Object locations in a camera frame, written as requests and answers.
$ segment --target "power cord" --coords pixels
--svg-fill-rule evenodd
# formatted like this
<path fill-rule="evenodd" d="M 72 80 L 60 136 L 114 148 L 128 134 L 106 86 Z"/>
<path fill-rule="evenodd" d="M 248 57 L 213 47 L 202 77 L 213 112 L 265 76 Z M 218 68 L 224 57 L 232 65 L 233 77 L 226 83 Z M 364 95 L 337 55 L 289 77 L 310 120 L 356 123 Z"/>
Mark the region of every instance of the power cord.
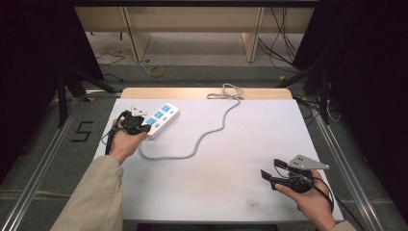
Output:
<path fill-rule="evenodd" d="M 227 86 L 234 88 L 234 89 L 237 91 L 237 93 L 236 93 L 236 94 L 230 94 L 230 93 L 228 93 L 228 92 L 226 91 L 226 87 L 227 87 Z M 148 160 L 148 161 L 185 160 L 185 159 L 188 159 L 188 158 L 190 158 L 190 157 L 193 157 L 193 156 L 196 154 L 196 152 L 197 152 L 197 149 L 198 149 L 199 144 L 201 143 L 201 141 L 202 141 L 206 136 L 208 136 L 208 135 L 210 135 L 210 134 L 212 134 L 212 133 L 215 133 L 215 132 L 219 132 L 219 131 L 221 131 L 221 130 L 223 130 L 223 129 L 225 128 L 225 118 L 227 117 L 228 113 L 229 113 L 231 110 L 233 110 L 235 107 L 237 107 L 238 105 L 241 104 L 241 100 L 240 100 L 239 96 L 242 95 L 242 94 L 243 94 L 243 90 L 242 90 L 241 88 L 236 87 L 236 86 L 233 86 L 233 85 L 231 85 L 231 84 L 223 84 L 223 85 L 222 85 L 222 94 L 210 93 L 210 94 L 207 95 L 207 99 L 226 99 L 226 98 L 230 98 L 230 99 L 233 99 L 233 100 L 237 100 L 237 103 L 234 104 L 233 106 L 231 106 L 229 109 L 227 109 L 227 110 L 225 111 L 225 113 L 224 113 L 224 115 L 223 115 L 223 117 L 222 117 L 222 125 L 221 125 L 221 127 L 217 128 L 217 129 L 215 129 L 215 130 L 211 130 L 211 131 L 205 132 L 204 134 L 202 134 L 202 135 L 198 138 L 197 142 L 196 142 L 195 145 L 194 145 L 194 148 L 193 148 L 191 154 L 189 154 L 189 155 L 187 155 L 187 156 L 182 156 L 182 157 L 176 157 L 176 156 L 149 157 L 149 156 L 145 155 L 144 152 L 143 152 L 143 150 L 142 150 L 142 145 L 143 145 L 144 141 L 143 141 L 143 142 L 139 145 L 139 147 L 138 147 L 139 153 L 141 154 L 141 156 L 142 156 L 144 159 L 146 159 L 146 160 Z"/>
<path fill-rule="evenodd" d="M 177 85 L 194 84 L 194 85 L 198 85 L 198 86 L 203 87 L 203 88 L 207 88 L 206 86 L 204 86 L 204 85 L 202 85 L 202 84 L 195 83 L 195 82 L 176 82 L 176 81 L 156 79 L 156 78 L 162 76 L 162 75 L 165 73 L 165 70 L 164 70 L 163 68 L 161 69 L 160 74 L 159 74 L 159 75 L 156 75 L 156 74 L 153 73 L 153 71 L 154 71 L 155 69 L 157 69 L 158 67 L 153 66 L 153 67 L 147 69 L 147 68 L 141 63 L 141 61 L 139 62 L 139 65 L 141 65 L 141 67 L 143 67 L 144 71 L 147 73 L 147 76 L 148 76 L 151 80 L 153 80 L 153 81 L 164 82 L 164 83 L 170 83 L 170 84 L 177 84 Z"/>

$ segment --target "power strip outlet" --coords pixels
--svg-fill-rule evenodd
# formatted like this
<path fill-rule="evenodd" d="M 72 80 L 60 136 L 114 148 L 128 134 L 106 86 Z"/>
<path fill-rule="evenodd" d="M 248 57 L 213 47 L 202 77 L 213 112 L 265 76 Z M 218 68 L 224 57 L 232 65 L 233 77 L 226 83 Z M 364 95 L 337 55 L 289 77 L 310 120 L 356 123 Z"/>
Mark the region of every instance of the power strip outlet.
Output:
<path fill-rule="evenodd" d="M 179 114 L 180 110 L 176 106 L 165 103 L 142 124 L 150 124 L 152 126 L 150 132 L 147 133 L 147 139 L 155 139 Z"/>

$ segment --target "gray cable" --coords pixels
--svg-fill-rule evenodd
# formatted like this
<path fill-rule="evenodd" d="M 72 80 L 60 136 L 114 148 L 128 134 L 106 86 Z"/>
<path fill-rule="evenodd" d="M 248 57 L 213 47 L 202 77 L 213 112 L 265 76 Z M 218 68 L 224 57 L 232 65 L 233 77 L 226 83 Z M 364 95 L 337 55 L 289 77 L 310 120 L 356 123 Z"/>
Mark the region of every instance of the gray cable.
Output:
<path fill-rule="evenodd" d="M 225 90 L 225 86 L 230 86 L 230 87 L 235 88 L 235 89 L 238 91 L 238 93 L 237 93 L 237 94 L 229 94 L 229 93 L 227 93 L 226 90 Z M 202 134 L 202 135 L 198 138 L 198 140 L 197 140 L 197 142 L 195 143 L 194 149 L 192 150 L 192 153 L 191 153 L 191 154 L 189 154 L 189 155 L 187 155 L 187 156 L 183 156 L 183 157 L 175 157 L 175 156 L 148 157 L 148 156 L 146 156 L 146 155 L 143 153 L 143 150 L 142 150 L 143 142 L 142 142 L 142 143 L 139 145 L 139 147 L 138 147 L 138 151 L 139 151 L 139 153 L 141 154 L 141 156 L 142 156 L 144 159 L 148 160 L 148 161 L 185 160 L 185 159 L 188 159 L 188 158 L 194 156 L 195 153 L 197 152 L 198 145 L 201 143 L 201 141 L 204 139 L 204 137 L 206 137 L 207 135 L 210 135 L 210 134 L 212 134 L 212 133 L 219 132 L 219 131 L 223 130 L 223 129 L 225 128 L 225 118 L 227 117 L 228 113 L 229 113 L 232 109 L 234 109 L 235 107 L 237 107 L 238 105 L 241 104 L 241 100 L 239 99 L 239 96 L 243 94 L 242 89 L 240 89 L 240 88 L 238 88 L 238 87 L 235 87 L 235 86 L 233 86 L 233 85 L 230 85 L 230 84 L 223 84 L 223 85 L 222 85 L 222 92 L 223 92 L 223 94 L 214 94 L 214 93 L 208 94 L 208 95 L 207 95 L 207 98 L 208 98 L 208 99 L 231 98 L 231 99 L 237 100 L 237 103 L 234 104 L 234 105 L 233 105 L 232 107 L 230 107 L 229 109 L 227 109 L 227 111 L 225 111 L 225 113 L 224 113 L 224 115 L 223 115 L 223 117 L 222 117 L 222 126 L 221 126 L 221 127 L 217 128 L 217 129 L 215 129 L 215 130 L 211 130 L 211 131 L 205 132 L 204 134 Z"/>

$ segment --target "metal frame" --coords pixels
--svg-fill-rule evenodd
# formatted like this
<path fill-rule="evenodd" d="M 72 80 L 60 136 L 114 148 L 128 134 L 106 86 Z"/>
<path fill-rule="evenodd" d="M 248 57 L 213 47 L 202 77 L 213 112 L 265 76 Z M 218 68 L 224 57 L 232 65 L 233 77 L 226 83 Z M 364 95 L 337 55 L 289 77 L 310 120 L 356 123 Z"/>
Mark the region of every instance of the metal frame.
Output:
<path fill-rule="evenodd" d="M 56 155 L 62 143 L 62 140 L 64 139 L 67 128 L 70 126 L 72 119 L 75 117 L 77 109 L 81 105 L 81 102 L 81 98 L 74 98 L 74 100 L 71 102 L 65 123 L 61 128 L 57 129 L 57 132 L 48 145 L 44 156 L 40 160 L 36 170 L 30 178 L 30 181 L 11 209 L 6 222 L 2 227 L 2 231 L 16 230 L 20 222 L 23 220 L 24 215 L 31 204 L 31 201 L 33 200 L 36 191 L 42 182 L 42 179 L 44 178 L 49 166 L 51 165 L 52 160 L 54 159 L 54 156 Z"/>
<path fill-rule="evenodd" d="M 316 110 L 313 110 L 313 114 L 314 116 L 317 116 Z M 342 176 L 347 183 L 351 195 L 353 196 L 356 205 L 358 206 L 360 213 L 362 214 L 363 219 L 366 222 L 367 227 L 371 231 L 385 230 L 366 193 L 358 182 L 357 177 L 354 174 L 342 149 L 340 148 L 339 143 L 337 142 L 330 126 L 325 124 L 321 116 L 317 116 L 316 120 L 318 122 L 319 129 L 323 134 L 325 140 L 327 141 L 331 153 L 333 154 L 336 164 L 339 166 Z"/>

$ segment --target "person's right hand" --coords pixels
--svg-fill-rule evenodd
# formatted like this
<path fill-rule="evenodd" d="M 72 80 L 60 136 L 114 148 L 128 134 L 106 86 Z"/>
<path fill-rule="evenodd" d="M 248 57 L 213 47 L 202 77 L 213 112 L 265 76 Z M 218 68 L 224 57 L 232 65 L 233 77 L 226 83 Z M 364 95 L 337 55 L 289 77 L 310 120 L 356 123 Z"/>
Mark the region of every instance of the person's right hand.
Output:
<path fill-rule="evenodd" d="M 312 170 L 312 177 L 321 179 L 320 173 L 316 170 Z M 329 194 L 329 189 L 323 182 L 314 179 L 314 184 L 324 193 Z M 319 231 L 330 230 L 336 225 L 329 202 L 315 189 L 297 193 L 283 185 L 276 184 L 275 187 L 279 192 L 294 200 L 303 215 L 311 220 Z"/>

